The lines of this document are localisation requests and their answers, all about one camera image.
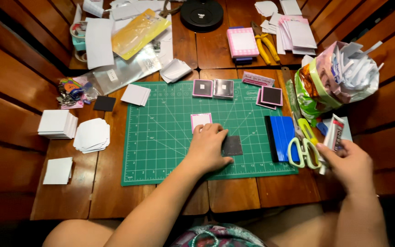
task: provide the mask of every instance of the sticker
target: sticker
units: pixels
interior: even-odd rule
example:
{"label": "sticker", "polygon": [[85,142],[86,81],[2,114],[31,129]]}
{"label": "sticker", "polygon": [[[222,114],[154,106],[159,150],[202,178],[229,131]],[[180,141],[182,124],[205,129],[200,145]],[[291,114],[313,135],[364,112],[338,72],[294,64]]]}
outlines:
{"label": "sticker", "polygon": [[118,77],[117,77],[117,75],[115,74],[115,71],[114,71],[114,70],[108,70],[108,71],[106,71],[106,73],[107,73],[107,76],[109,76],[109,79],[110,79],[111,81],[118,80]]}

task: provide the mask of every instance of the black square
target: black square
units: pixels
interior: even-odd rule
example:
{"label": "black square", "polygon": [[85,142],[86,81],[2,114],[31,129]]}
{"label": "black square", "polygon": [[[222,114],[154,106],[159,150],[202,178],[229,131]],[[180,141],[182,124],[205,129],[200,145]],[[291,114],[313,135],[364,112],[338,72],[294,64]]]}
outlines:
{"label": "black square", "polygon": [[282,105],[282,90],[275,87],[262,87],[261,103]]}
{"label": "black square", "polygon": [[240,136],[233,135],[225,137],[222,143],[222,156],[243,155],[242,144],[240,143]]}
{"label": "black square", "polygon": [[213,81],[210,80],[195,80],[193,82],[193,96],[212,97],[213,96]]}
{"label": "black square", "polygon": [[213,87],[215,96],[234,97],[234,81],[214,79]]}
{"label": "black square", "polygon": [[97,96],[94,110],[111,112],[114,109],[116,98],[107,96]]}

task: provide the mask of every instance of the mint green scissors handle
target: mint green scissors handle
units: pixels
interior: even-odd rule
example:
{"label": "mint green scissors handle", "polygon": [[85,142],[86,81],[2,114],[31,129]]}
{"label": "mint green scissors handle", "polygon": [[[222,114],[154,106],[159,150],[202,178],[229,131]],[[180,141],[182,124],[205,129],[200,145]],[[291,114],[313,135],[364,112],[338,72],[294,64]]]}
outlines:
{"label": "mint green scissors handle", "polygon": [[[297,151],[298,151],[298,156],[300,157],[300,163],[297,164],[292,160],[292,154],[291,154],[291,147],[292,144],[295,143],[295,146],[297,147]],[[316,149],[315,145],[309,141],[308,139],[304,138],[303,139],[303,148],[304,151],[301,149],[301,145],[300,145],[300,140],[296,137],[294,137],[291,142],[288,145],[288,156],[289,156],[289,164],[299,167],[299,168],[304,168],[305,164],[304,164],[304,158],[306,158],[307,161],[307,166],[310,169],[318,169],[322,166],[321,161],[318,160],[318,165],[314,166],[312,159],[309,155],[309,149],[308,147],[310,147],[310,149],[313,150],[314,154],[315,154],[315,160],[318,160],[318,158],[320,157],[320,153],[318,152],[318,150]]]}

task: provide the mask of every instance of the black felt edge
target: black felt edge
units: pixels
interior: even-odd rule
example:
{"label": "black felt edge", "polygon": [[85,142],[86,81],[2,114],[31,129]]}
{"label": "black felt edge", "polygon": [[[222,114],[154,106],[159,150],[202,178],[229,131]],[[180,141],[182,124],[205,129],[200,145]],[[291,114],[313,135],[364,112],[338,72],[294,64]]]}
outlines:
{"label": "black felt edge", "polygon": [[272,131],[271,117],[269,115],[265,116],[265,126],[266,126],[266,132],[268,134],[268,141],[269,141],[269,147],[271,149],[272,161],[277,162],[278,161],[277,148],[275,147],[274,133]]}

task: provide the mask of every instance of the yellow handled pliers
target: yellow handled pliers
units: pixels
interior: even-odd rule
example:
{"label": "yellow handled pliers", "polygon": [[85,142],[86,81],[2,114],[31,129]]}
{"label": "yellow handled pliers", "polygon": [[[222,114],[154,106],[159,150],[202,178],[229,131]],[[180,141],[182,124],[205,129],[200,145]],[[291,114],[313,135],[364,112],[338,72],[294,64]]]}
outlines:
{"label": "yellow handled pliers", "polygon": [[269,59],[266,51],[263,49],[262,42],[268,47],[271,52],[272,58],[276,63],[280,63],[280,58],[278,57],[277,51],[275,47],[272,45],[271,41],[266,37],[267,33],[263,33],[260,29],[260,26],[257,25],[254,21],[251,21],[252,31],[254,31],[255,41],[257,42],[257,48],[259,49],[259,53],[262,56],[263,60],[265,60],[266,65],[271,65],[271,60]]}

